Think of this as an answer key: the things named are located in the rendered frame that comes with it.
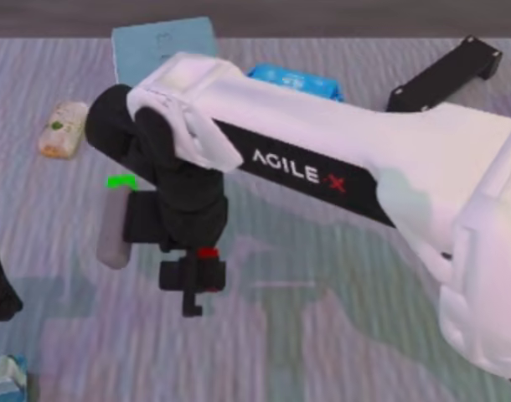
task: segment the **snack package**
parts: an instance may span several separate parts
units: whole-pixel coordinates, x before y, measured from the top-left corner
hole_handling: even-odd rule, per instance
[[[88,115],[83,102],[62,102],[51,114],[39,137],[39,151],[46,157],[70,159],[75,155]]]

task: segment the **wooden table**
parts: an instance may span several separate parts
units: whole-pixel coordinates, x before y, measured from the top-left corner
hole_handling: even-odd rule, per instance
[[[244,69],[337,78],[350,103],[382,110],[456,43],[224,39],[220,51]],[[511,116],[511,40],[491,43],[498,74],[453,101]],[[181,296],[159,291],[155,247],[124,271],[100,265],[104,183],[123,169],[86,144],[70,162],[43,158],[37,139],[58,101],[113,83],[107,39],[0,39],[0,247],[25,303],[0,323],[0,354],[28,358],[39,400],[511,401],[510,384],[445,344],[436,283],[395,231],[245,173],[227,180],[229,285],[203,297],[206,317],[181,318]]]

